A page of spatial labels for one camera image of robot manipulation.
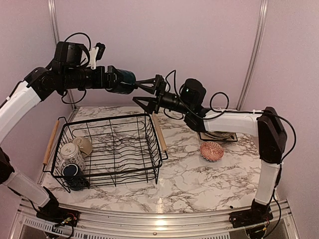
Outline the dark teal cup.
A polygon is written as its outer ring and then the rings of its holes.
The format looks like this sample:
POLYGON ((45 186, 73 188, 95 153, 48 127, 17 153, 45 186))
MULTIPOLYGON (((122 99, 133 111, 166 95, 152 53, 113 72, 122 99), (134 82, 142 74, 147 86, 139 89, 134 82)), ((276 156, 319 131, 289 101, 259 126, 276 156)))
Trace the dark teal cup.
POLYGON ((122 70, 122 69, 119 69, 119 70, 123 74, 123 79, 120 82, 116 82, 116 86, 120 83, 130 84, 130 85, 134 84, 135 85, 136 77, 135 77, 133 72, 127 71, 127 70, 122 70))

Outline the floral glass mug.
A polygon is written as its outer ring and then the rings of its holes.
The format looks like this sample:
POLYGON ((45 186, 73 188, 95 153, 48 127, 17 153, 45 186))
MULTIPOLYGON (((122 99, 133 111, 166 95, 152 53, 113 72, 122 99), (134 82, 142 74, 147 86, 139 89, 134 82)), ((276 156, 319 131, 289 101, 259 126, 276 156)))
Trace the floral glass mug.
POLYGON ((72 142, 66 143, 59 150, 59 154, 61 156, 61 162, 59 163, 60 170, 68 164, 76 164, 80 170, 85 169, 85 160, 78 145, 72 142))

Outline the dark blue cup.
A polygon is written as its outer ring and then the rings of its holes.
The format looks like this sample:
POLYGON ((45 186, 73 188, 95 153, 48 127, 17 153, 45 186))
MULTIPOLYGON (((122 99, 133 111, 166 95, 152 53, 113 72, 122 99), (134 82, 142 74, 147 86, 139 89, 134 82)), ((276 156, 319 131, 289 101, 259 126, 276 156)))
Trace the dark blue cup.
POLYGON ((62 169, 62 175, 68 187, 73 191, 80 191, 84 188, 90 187, 89 181, 77 164, 70 163, 64 166, 62 169))

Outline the front aluminium rail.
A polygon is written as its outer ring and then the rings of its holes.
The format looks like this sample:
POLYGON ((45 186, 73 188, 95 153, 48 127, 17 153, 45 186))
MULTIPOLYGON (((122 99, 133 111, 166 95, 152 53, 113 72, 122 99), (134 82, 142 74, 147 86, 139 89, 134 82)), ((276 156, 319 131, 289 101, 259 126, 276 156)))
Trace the front aluminium rail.
POLYGON ((229 217, 234 209, 201 213, 134 213, 90 209, 74 206, 78 223, 54 228, 52 222, 38 219, 29 201, 19 205, 9 238, 27 238, 30 229, 41 238, 47 233, 58 237, 73 234, 75 239, 245 239, 246 228, 234 228, 229 217))

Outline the square floral plate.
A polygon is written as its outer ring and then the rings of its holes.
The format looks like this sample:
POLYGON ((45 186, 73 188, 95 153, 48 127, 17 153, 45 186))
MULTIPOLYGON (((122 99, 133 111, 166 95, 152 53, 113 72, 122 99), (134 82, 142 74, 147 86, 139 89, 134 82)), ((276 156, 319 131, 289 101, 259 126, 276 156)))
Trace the square floral plate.
POLYGON ((238 138, 236 133, 232 132, 198 132, 198 137, 202 141, 228 141, 237 142, 238 138))

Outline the beige bowl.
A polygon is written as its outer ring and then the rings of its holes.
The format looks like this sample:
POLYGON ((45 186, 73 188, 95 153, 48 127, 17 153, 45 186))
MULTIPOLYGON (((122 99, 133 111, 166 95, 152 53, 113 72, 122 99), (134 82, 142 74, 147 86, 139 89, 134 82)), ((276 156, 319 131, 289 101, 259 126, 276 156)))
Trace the beige bowl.
POLYGON ((83 157, 87 157, 91 154, 93 147, 89 139, 83 136, 78 136, 75 137, 72 142, 79 147, 79 150, 82 153, 83 157))

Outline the grey reindeer plate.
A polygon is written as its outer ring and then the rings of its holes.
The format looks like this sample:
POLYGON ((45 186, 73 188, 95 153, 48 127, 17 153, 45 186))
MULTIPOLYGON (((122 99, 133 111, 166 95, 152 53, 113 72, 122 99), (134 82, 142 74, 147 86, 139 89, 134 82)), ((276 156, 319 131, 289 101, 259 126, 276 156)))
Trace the grey reindeer plate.
POLYGON ((230 133, 230 132, 214 131, 214 132, 208 132, 207 134, 208 134, 210 137, 213 137, 213 138, 224 139, 224 138, 229 138, 232 133, 230 133))

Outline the blue patterned bowl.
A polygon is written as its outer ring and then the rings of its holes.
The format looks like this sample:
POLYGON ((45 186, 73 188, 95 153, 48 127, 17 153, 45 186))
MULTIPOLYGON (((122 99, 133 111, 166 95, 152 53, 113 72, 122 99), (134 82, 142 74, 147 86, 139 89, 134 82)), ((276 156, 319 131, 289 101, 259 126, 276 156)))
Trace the blue patterned bowl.
POLYGON ((223 157, 224 148, 216 142, 203 142, 200 146, 200 154, 205 160, 215 162, 223 157))

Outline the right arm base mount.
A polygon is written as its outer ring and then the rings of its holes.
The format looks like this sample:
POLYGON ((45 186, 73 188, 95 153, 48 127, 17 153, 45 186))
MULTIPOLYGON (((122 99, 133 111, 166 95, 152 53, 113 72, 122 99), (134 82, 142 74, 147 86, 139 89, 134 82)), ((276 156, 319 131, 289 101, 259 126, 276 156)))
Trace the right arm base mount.
POLYGON ((270 203, 263 205, 257 203, 255 199, 252 201, 251 207, 247 210, 239 210, 229 214, 229 222, 233 228, 251 226, 272 220, 270 203))

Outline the left aluminium frame post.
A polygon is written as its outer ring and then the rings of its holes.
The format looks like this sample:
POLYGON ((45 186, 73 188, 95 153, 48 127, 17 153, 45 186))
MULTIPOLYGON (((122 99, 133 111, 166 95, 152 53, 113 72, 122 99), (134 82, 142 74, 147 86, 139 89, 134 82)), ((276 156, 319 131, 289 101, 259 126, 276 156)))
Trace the left aluminium frame post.
POLYGON ((60 40, 58 21, 56 14, 56 6, 54 0, 48 0, 49 16, 51 22, 51 28, 53 33, 53 39, 55 43, 55 53, 53 58, 53 69, 58 74, 63 74, 64 68, 67 63, 67 43, 63 43, 60 40))

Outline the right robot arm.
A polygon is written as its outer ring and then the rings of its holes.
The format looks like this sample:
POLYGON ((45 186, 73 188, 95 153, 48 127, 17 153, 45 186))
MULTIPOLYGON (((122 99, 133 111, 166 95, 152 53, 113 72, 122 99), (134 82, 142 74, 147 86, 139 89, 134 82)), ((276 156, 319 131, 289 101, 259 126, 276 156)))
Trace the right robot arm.
POLYGON ((261 172, 258 189, 251 208, 231 213, 232 223, 257 223, 268 217, 269 204, 273 198, 282 172, 287 132, 283 126, 287 119, 279 116, 273 107, 261 111, 215 110, 202 106, 206 89, 196 79, 186 79, 180 91, 171 93, 161 75, 135 82, 153 97, 134 97, 133 100, 147 113, 158 113, 160 108, 184 114, 186 125, 196 132, 234 132, 249 134, 259 148, 261 172))

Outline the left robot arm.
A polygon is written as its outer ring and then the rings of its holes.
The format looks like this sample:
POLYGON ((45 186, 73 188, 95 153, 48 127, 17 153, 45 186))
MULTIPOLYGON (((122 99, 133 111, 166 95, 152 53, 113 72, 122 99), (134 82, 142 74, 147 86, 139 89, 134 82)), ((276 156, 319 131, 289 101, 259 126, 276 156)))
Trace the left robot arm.
MULTIPOLYGON (((105 89, 110 93, 130 94, 136 88, 134 73, 114 66, 97 66, 96 62, 102 58, 104 51, 105 45, 102 43, 86 47, 68 40, 58 42, 50 63, 45 68, 32 70, 1 104, 1 140, 33 107, 53 92, 62 97, 70 89, 105 89)), ((0 152, 0 182, 37 205, 37 215, 50 218, 53 222, 63 217, 62 208, 54 195, 16 171, 4 151, 0 152)))

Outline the right aluminium frame post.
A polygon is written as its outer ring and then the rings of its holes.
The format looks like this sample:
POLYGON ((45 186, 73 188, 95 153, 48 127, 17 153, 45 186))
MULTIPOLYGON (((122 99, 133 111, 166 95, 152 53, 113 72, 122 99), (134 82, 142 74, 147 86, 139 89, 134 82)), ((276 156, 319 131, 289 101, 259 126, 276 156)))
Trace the right aluminium frame post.
POLYGON ((256 62, 258 59, 258 55, 261 49, 262 40, 264 36, 265 31, 265 25, 266 25, 266 18, 267 18, 267 12, 268 12, 268 0, 262 0, 260 3, 260 10, 258 15, 258 21, 257 21, 257 28, 256 28, 256 34, 255 34, 255 40, 252 48, 251 57, 249 60, 248 68, 246 71, 244 84, 239 96, 239 100, 236 105, 237 110, 241 110, 244 106, 246 97, 249 92, 250 84, 253 79, 253 74, 256 66, 256 62))

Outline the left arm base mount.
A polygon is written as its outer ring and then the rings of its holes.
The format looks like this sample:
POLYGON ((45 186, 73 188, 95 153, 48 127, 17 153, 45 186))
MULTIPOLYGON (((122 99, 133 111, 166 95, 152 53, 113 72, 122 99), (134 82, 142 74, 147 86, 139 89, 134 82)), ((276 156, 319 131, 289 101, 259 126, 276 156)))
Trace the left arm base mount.
POLYGON ((43 207, 38 206, 36 217, 56 223, 58 226, 67 224, 76 227, 80 214, 79 211, 60 207, 55 196, 50 191, 47 192, 49 194, 49 201, 43 207))

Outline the aluminium frame post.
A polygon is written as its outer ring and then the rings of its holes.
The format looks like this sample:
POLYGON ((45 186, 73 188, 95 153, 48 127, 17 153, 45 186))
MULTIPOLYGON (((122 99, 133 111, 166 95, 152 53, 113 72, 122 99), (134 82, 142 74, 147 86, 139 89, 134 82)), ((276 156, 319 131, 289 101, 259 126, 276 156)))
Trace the aluminium frame post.
POLYGON ((258 59, 258 55, 261 49, 262 40, 264 36, 265 31, 265 25, 266 25, 266 18, 267 18, 267 12, 268 12, 268 0, 262 0, 260 3, 260 10, 258 15, 258 21, 257 21, 257 28, 256 28, 256 34, 255 34, 255 40, 252 48, 251 57, 249 60, 248 68, 246 71, 244 84, 239 96, 239 100, 236 105, 237 110, 241 110, 244 106, 246 97, 249 92, 250 84, 253 79, 253 74, 256 66, 256 62, 258 59))
POLYGON ((67 43, 63 43, 60 40, 58 21, 56 14, 56 6, 54 0, 48 0, 49 16, 51 22, 51 28, 53 33, 53 39, 55 43, 55 53, 53 58, 53 69, 58 74, 63 74, 64 68, 67 63, 67 43))

